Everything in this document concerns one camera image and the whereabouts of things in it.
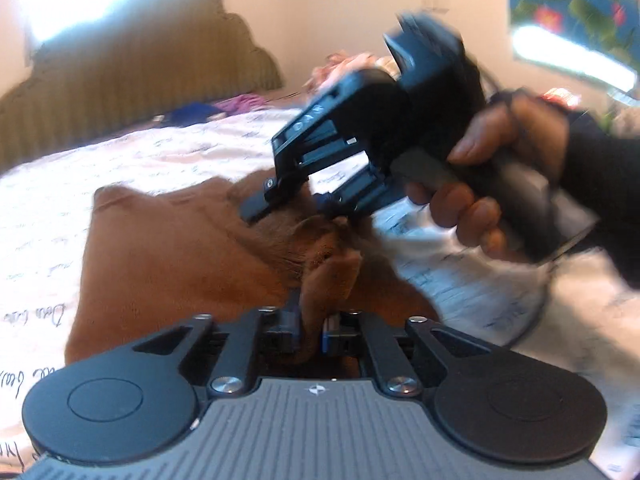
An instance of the blue cloth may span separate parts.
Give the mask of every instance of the blue cloth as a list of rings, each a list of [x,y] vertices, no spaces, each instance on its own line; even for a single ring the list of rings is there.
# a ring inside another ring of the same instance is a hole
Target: blue cloth
[[[209,117],[222,113],[220,108],[204,103],[191,103],[164,116],[162,126],[183,128],[192,124],[204,124]]]

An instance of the black plastic device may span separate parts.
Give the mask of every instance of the black plastic device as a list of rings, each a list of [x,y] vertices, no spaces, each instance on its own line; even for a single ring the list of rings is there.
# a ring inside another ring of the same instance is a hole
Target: black plastic device
[[[423,317],[325,322],[325,358],[361,377],[261,375],[296,351],[300,315],[195,316],[39,381],[22,418],[25,479],[596,480],[597,389]]]
[[[510,150],[474,167],[446,163],[474,115],[487,106],[481,76],[462,40],[432,17],[406,14],[400,25],[385,37],[401,69],[399,80],[382,70],[361,70],[319,95],[273,137],[276,178],[242,204],[243,219],[259,221],[290,200],[310,174],[364,151],[369,165],[318,196],[321,212],[368,215],[402,198],[407,179],[432,189],[462,180],[478,196],[498,201],[512,248],[532,262],[549,260],[583,238],[594,218],[561,191],[550,200],[546,179]]]

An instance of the metal screw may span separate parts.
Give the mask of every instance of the metal screw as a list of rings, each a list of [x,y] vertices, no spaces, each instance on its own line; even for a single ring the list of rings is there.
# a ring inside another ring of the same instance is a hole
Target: metal screw
[[[237,377],[218,377],[211,381],[211,387],[219,394],[234,394],[244,386]]]
[[[395,394],[408,395],[414,393],[418,389],[418,383],[411,377],[400,376],[389,379],[386,387]]]

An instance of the handheld device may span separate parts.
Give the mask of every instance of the handheld device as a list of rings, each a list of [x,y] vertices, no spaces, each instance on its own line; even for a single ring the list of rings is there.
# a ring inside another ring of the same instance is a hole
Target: handheld device
[[[402,198],[406,180],[434,190],[461,180],[476,195],[497,200],[511,247],[532,262],[552,259],[581,240],[595,218],[562,190],[550,194],[546,178],[510,150],[473,167],[446,162],[473,116],[487,106],[480,72],[462,40],[432,17],[406,14],[400,25],[385,37],[399,80],[377,69],[350,73],[277,133],[271,141],[276,178],[242,204],[244,220],[258,221],[290,200],[310,174],[364,151],[369,165],[318,196],[319,211],[368,215]]]

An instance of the finger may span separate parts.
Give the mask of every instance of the finger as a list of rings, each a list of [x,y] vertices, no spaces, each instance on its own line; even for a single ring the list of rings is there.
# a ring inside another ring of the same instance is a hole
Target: finger
[[[494,260],[505,262],[527,263],[527,258],[508,247],[507,237],[498,228],[486,232],[481,237],[482,252]]]
[[[431,201],[431,197],[433,196],[432,192],[417,182],[408,182],[404,186],[404,192],[408,199],[415,205],[426,205]]]
[[[500,206],[493,198],[478,200],[458,219],[456,235],[460,243],[467,247],[478,247],[482,235],[498,225],[500,213]]]
[[[502,103],[476,115],[447,160],[453,164],[480,164],[518,136],[513,118]]]
[[[440,227],[454,227],[463,211],[470,208],[474,202],[474,193],[466,184],[445,184],[431,199],[431,217]]]

